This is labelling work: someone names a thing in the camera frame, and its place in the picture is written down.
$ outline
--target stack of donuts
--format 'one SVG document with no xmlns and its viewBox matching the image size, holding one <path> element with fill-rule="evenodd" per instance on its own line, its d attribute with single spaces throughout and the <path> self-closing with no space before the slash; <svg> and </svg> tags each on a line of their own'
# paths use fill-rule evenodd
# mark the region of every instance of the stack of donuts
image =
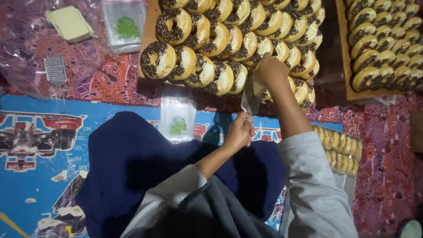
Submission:
<svg viewBox="0 0 423 238">
<path fill-rule="evenodd" d="M 352 88 L 412 90 L 423 83 L 422 23 L 414 0 L 346 0 Z"/>
<path fill-rule="evenodd" d="M 298 103 L 314 102 L 319 71 L 314 52 L 322 42 L 321 0 L 161 0 L 158 41 L 140 55 L 139 71 L 183 80 L 209 93 L 238 94 L 264 53 L 284 62 Z M 269 92 L 263 101 L 272 101 Z"/>
<path fill-rule="evenodd" d="M 361 140 L 321 126 L 313 126 L 313 130 L 319 135 L 332 170 L 356 176 L 363 153 Z"/>
</svg>

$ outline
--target plastic packaging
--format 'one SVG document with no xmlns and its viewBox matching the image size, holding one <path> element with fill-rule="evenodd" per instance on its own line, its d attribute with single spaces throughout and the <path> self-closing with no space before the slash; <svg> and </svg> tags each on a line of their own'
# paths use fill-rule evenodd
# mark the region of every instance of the plastic packaging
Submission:
<svg viewBox="0 0 423 238">
<path fill-rule="evenodd" d="M 313 126 L 313 130 L 319 135 L 331 169 L 339 174 L 357 176 L 363 153 L 361 140 L 321 126 Z"/>
<path fill-rule="evenodd" d="M 117 54 L 140 50 L 147 10 L 143 0 L 102 0 L 109 47 Z"/>
<path fill-rule="evenodd" d="M 67 6 L 79 9 L 93 29 L 93 37 L 68 44 L 59 36 L 45 11 Z M 96 0 L 5 0 L 0 7 L 7 16 L 0 41 L 0 70 L 9 84 L 23 94 L 40 100 L 56 95 L 56 87 L 47 82 L 45 56 L 63 56 L 68 79 L 63 91 L 69 95 L 69 91 L 89 83 L 87 80 L 96 75 L 109 52 L 105 36 L 99 34 L 102 17 Z"/>
<path fill-rule="evenodd" d="M 194 138 L 195 103 L 181 97 L 162 97 L 160 133 L 169 141 L 190 141 Z"/>
</svg>

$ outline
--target person's left hand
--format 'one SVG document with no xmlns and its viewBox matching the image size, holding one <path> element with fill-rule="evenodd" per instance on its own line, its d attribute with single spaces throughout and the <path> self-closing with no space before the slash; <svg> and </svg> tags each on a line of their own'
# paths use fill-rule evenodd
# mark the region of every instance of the person's left hand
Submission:
<svg viewBox="0 0 423 238">
<path fill-rule="evenodd" d="M 243 111 L 229 126 L 222 147 L 236 153 L 244 146 L 249 147 L 253 136 L 253 116 Z"/>
</svg>

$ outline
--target hand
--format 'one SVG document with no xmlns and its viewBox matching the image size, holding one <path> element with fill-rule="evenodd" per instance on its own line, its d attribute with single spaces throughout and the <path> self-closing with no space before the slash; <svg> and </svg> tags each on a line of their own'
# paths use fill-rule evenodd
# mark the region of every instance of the hand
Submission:
<svg viewBox="0 0 423 238">
<path fill-rule="evenodd" d="M 259 65 L 253 72 L 254 80 L 265 86 L 270 91 L 270 94 L 272 94 L 272 91 L 291 88 L 288 74 L 289 68 L 285 63 L 277 58 L 272 58 L 269 52 L 263 55 Z"/>
<path fill-rule="evenodd" d="M 222 147 L 231 150 L 235 154 L 242 147 L 249 147 L 251 144 L 251 137 L 253 136 L 253 116 L 243 111 L 229 126 Z"/>
</svg>

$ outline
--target butter block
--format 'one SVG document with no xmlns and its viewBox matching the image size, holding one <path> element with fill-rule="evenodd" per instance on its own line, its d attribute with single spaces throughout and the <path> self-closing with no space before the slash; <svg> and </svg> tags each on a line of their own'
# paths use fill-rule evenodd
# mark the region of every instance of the butter block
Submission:
<svg viewBox="0 0 423 238">
<path fill-rule="evenodd" d="M 46 11 L 46 17 L 68 42 L 77 43 L 93 35 L 93 29 L 74 6 Z"/>
</svg>

